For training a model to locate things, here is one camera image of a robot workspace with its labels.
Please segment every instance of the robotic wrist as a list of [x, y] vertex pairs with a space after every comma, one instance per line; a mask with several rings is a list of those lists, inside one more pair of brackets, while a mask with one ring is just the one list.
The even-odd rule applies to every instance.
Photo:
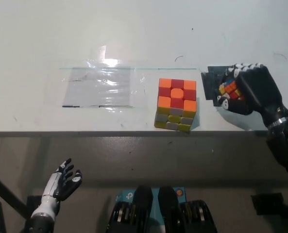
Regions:
[[266, 106], [259, 112], [268, 130], [282, 124], [288, 119], [288, 109], [282, 103]]

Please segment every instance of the transparent plastic film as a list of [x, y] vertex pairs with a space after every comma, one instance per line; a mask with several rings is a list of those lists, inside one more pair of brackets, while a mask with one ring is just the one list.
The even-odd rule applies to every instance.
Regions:
[[144, 74], [120, 60], [60, 59], [54, 63], [49, 69], [46, 103], [68, 108], [147, 106]]
[[93, 130], [136, 130], [147, 125], [148, 100], [143, 71], [118, 59], [47, 58], [46, 105], [52, 111], [38, 122], [55, 119], [84, 128], [81, 120], [99, 122]]

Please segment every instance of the plastic sheet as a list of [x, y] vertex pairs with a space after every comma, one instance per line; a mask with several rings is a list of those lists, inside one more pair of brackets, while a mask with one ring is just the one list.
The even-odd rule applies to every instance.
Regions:
[[64, 80], [68, 82], [64, 107], [132, 107], [131, 96], [137, 93], [131, 91], [131, 75], [136, 79], [134, 70], [89, 65], [74, 67], [69, 79]]
[[47, 99], [61, 107], [145, 108], [143, 72], [117, 59], [51, 63]]

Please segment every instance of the yellow cube face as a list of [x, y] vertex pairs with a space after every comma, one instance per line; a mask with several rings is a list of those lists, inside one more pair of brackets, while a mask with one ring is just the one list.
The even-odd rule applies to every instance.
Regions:
[[191, 112], [191, 111], [183, 111], [183, 115], [182, 115], [182, 117], [194, 118], [195, 115], [196, 115], [195, 112]]
[[166, 129], [167, 128], [167, 123], [166, 122], [155, 121], [154, 122], [154, 126], [156, 128]]
[[158, 107], [157, 113], [168, 115], [169, 114], [169, 108]]
[[180, 131], [185, 131], [185, 132], [189, 132], [189, 131], [190, 131], [190, 126], [191, 126], [191, 125], [179, 124], [179, 125], [178, 125], [178, 130], [180, 130]]
[[168, 120], [171, 123], [180, 123], [181, 117], [180, 116], [171, 116], [171, 115], [169, 115]]
[[224, 85], [220, 85], [220, 94], [223, 95], [225, 93], [226, 93], [226, 91], [225, 91]]

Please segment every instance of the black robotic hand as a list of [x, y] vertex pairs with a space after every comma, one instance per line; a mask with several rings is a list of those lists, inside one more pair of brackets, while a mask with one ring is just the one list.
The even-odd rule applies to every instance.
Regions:
[[226, 70], [222, 82], [227, 80], [235, 81], [244, 100], [231, 99], [227, 93], [218, 96], [218, 102], [225, 109], [243, 115], [257, 111], [266, 127], [288, 117], [288, 109], [283, 105], [281, 93], [266, 66], [260, 63], [235, 64]]
[[232, 99], [223, 91], [218, 102], [234, 113], [248, 115], [253, 111], [259, 112], [269, 130], [267, 144], [277, 162], [288, 172], [288, 109], [282, 103], [281, 93], [268, 68], [260, 63], [235, 64], [226, 70], [222, 88], [232, 81], [241, 98]]

